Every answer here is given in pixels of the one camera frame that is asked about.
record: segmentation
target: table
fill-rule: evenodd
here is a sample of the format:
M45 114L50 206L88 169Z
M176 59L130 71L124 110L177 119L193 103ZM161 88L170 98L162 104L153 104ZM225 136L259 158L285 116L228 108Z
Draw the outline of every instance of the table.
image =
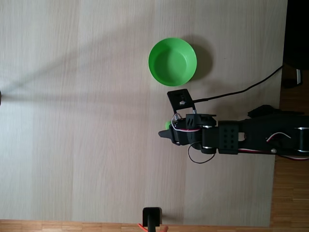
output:
M269 225L274 157L196 165L157 132L166 92L243 89L282 63L287 1L0 1L0 218L135 223L159 206L171 224ZM150 75L153 45L180 37L198 69L182 87ZM281 73L197 104L216 120L279 105ZM202 160L205 155L192 154Z

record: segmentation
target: black bracket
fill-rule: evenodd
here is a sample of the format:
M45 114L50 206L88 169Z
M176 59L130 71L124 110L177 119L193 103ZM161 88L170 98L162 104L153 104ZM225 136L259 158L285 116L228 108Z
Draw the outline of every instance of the black bracket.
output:
M155 227L160 226L161 212L159 207L143 208L143 227L148 227L148 232L155 232Z
M168 92L168 98L172 105L174 114L177 113L177 110L187 108L193 108L193 110L196 110L189 91L186 88Z

